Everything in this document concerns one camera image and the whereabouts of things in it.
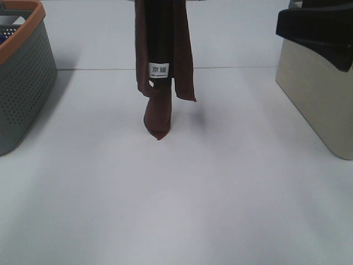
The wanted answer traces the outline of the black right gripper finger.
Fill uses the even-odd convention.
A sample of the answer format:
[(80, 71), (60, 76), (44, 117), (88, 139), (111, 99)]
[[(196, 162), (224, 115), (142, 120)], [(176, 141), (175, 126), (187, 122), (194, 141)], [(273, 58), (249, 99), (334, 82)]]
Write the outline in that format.
[(328, 60), (336, 69), (352, 68), (352, 1), (302, 1), (281, 10), (276, 34)]

